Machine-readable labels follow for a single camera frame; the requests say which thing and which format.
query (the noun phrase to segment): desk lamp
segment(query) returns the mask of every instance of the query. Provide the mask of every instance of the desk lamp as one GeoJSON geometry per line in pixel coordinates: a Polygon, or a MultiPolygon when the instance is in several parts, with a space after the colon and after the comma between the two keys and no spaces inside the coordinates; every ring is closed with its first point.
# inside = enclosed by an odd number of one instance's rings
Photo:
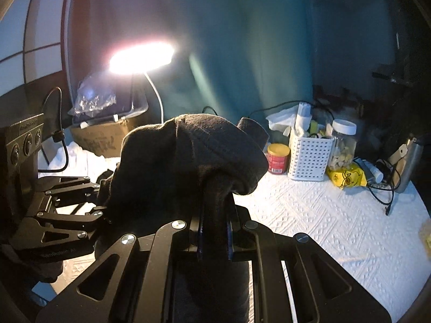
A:
{"type": "Polygon", "coordinates": [[[162,99],[147,72],[171,63],[173,54],[174,49],[170,44],[155,42],[118,51],[109,61],[109,70],[115,74],[145,75],[159,100],[162,124],[164,123],[162,99]]]}

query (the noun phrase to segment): black cloth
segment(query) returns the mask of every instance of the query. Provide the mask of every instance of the black cloth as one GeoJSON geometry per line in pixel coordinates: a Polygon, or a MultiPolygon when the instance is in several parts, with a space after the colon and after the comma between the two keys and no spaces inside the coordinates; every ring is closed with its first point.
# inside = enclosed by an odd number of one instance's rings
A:
{"type": "MultiPolygon", "coordinates": [[[[107,206],[112,226],[96,256],[125,233],[146,236],[173,220],[189,222],[202,210],[205,239],[226,250],[225,205],[233,202],[232,193],[253,192],[268,170],[262,152],[267,139],[251,119],[235,126],[209,114],[181,115],[131,131],[116,171],[101,182],[98,204],[107,206]]],[[[232,263],[225,253],[216,261],[178,268],[178,280],[187,284],[196,308],[194,317],[182,315],[178,321],[247,322],[248,263],[232,263]]]]}

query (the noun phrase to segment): glass jar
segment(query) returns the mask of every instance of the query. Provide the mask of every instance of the glass jar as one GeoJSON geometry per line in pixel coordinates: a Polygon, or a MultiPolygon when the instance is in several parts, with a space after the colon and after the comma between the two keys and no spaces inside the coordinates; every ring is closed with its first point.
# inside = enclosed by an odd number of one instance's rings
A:
{"type": "Polygon", "coordinates": [[[328,167],[332,171],[350,169],[356,148],[356,124],[335,119],[332,122],[332,137],[335,139],[328,167]]]}

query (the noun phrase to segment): plastic basket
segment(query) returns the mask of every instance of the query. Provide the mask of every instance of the plastic basket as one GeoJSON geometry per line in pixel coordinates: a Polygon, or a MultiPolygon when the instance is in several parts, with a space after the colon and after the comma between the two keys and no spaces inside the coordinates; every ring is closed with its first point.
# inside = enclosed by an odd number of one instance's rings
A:
{"type": "Polygon", "coordinates": [[[331,154],[333,138],[298,137],[290,133],[290,165],[287,176],[296,181],[322,181],[331,154]]]}

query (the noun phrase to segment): red can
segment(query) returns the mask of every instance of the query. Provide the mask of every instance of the red can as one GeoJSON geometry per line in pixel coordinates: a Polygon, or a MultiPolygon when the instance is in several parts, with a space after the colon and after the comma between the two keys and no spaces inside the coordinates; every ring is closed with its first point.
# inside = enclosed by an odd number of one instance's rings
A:
{"type": "Polygon", "coordinates": [[[281,143],[272,143],[268,146],[268,171],[274,175],[281,175],[286,172],[287,159],[290,154],[290,148],[281,143]]]}

